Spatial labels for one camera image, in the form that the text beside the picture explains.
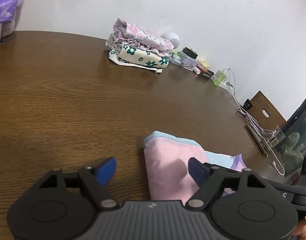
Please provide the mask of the person right hand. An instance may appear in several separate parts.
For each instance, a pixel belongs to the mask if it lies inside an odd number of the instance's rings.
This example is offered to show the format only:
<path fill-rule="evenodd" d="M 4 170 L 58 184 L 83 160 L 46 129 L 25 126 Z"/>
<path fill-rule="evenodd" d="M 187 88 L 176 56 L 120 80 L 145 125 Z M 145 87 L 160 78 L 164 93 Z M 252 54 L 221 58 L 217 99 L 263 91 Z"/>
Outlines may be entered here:
<path fill-rule="evenodd" d="M 292 236 L 297 236 L 298 240 L 306 240 L 306 218 L 298 221 Z"/>

